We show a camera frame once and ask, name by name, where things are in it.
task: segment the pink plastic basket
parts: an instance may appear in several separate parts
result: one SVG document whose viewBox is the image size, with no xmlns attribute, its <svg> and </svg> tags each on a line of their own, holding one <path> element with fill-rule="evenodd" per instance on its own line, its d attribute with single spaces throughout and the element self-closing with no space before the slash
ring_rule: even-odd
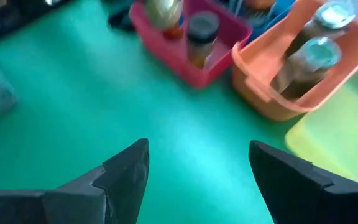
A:
<svg viewBox="0 0 358 224">
<path fill-rule="evenodd" d="M 184 0 L 185 30 L 188 18 L 198 11 L 208 10 L 220 20 L 216 46 L 204 69 L 193 66 L 187 59 L 186 37 L 178 41 L 165 40 L 159 30 L 149 24 L 142 3 L 132 5 L 129 16 L 144 45 L 175 73 L 195 88 L 204 88 L 233 64 L 231 49 L 236 42 L 244 45 L 252 28 L 245 21 L 235 19 L 210 0 Z"/>
</svg>

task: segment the orange plastic basket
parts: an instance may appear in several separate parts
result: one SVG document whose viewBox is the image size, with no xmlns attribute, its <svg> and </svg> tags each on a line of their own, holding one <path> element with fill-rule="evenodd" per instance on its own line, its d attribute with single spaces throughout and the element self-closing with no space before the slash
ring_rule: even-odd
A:
<svg viewBox="0 0 358 224">
<path fill-rule="evenodd" d="M 283 56 L 296 35 L 323 5 L 319 0 L 298 0 L 289 15 L 265 34 L 241 48 L 232 49 L 234 88 L 263 115 L 284 121 L 319 108 L 358 70 L 358 22 L 349 24 L 346 35 L 336 39 L 342 60 L 329 75 L 296 101 L 288 101 L 270 87 L 283 67 Z"/>
</svg>

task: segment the black jar lid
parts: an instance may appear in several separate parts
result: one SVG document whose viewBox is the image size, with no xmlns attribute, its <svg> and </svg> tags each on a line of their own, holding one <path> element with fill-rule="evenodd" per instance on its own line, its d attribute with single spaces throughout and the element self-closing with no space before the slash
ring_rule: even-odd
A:
<svg viewBox="0 0 358 224">
<path fill-rule="evenodd" d="M 190 17 L 187 38 L 196 44 L 208 44 L 216 39 L 219 18 L 210 11 L 201 11 Z"/>
</svg>

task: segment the green table surface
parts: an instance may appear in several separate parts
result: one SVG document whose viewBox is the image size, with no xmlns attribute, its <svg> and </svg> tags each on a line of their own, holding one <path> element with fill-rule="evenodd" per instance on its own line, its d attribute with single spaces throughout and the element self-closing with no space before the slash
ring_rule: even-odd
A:
<svg viewBox="0 0 358 224">
<path fill-rule="evenodd" d="M 138 223 L 272 223 L 248 145 L 285 149 L 294 121 L 261 117 L 230 73 L 190 88 L 107 16 L 100 1 L 78 0 L 0 40 L 20 97 L 0 118 L 0 189 L 53 189 L 149 138 Z"/>
</svg>

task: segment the basket handle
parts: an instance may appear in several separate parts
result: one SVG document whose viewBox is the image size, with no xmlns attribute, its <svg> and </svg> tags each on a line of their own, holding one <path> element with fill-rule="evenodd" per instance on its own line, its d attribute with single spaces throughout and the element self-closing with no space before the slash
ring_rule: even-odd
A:
<svg viewBox="0 0 358 224">
<path fill-rule="evenodd" d="M 272 99 L 271 96 L 252 78 L 247 77 L 244 80 L 246 87 L 254 92 L 263 102 L 268 103 Z"/>
</svg>

